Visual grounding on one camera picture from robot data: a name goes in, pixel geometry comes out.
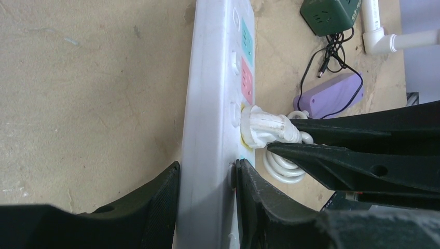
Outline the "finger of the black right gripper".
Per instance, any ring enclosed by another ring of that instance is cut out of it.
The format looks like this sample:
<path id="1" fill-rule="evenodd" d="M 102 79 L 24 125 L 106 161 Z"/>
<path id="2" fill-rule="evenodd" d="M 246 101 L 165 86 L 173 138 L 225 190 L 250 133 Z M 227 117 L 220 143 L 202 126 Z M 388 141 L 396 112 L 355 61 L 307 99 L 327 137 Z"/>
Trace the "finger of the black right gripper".
<path id="1" fill-rule="evenodd" d="M 439 101 L 332 119 L 293 119 L 318 144 L 348 147 L 375 141 L 390 144 L 439 143 Z"/>
<path id="2" fill-rule="evenodd" d="M 439 156 L 355 152 L 321 145 L 272 143 L 268 150 L 299 165 L 330 190 L 438 193 Z"/>

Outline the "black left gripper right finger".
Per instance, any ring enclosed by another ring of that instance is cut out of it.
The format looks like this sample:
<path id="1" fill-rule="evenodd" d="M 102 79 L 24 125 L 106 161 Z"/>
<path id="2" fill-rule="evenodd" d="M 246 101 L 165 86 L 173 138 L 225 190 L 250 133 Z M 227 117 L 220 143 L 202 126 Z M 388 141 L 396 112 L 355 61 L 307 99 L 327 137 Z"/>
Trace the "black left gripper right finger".
<path id="1" fill-rule="evenodd" d="M 439 213 L 417 210 L 318 212 L 235 163 L 241 248 L 439 248 Z"/>

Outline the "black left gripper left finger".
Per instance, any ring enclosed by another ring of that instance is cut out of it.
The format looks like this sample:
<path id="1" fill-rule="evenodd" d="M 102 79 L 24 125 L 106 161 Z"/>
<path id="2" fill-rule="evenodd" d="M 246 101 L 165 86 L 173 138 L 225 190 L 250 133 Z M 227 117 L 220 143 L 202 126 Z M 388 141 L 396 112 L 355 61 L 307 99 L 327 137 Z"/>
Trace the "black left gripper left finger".
<path id="1" fill-rule="evenodd" d="M 49 204 L 1 206 L 1 248 L 171 248 L 180 164 L 96 209 L 73 214 Z"/>

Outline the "green cube socket adapter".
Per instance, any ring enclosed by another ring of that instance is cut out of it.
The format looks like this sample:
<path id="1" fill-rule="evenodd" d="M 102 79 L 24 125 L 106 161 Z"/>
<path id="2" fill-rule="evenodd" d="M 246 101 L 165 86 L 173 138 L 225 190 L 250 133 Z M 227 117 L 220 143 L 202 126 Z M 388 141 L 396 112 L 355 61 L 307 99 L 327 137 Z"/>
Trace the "green cube socket adapter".
<path id="1" fill-rule="evenodd" d="M 300 14 L 312 32 L 323 37 L 354 26 L 362 0 L 304 0 Z"/>

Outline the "white power strip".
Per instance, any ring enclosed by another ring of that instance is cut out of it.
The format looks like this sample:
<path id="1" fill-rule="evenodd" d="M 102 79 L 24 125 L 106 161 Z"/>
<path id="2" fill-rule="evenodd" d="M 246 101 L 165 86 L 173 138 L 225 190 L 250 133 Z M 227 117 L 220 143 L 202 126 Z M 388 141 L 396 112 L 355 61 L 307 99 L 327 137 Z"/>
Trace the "white power strip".
<path id="1" fill-rule="evenodd" d="M 255 103 L 250 1 L 197 1 L 182 140 L 175 248 L 239 248 L 233 164 L 255 162 L 240 133 Z"/>

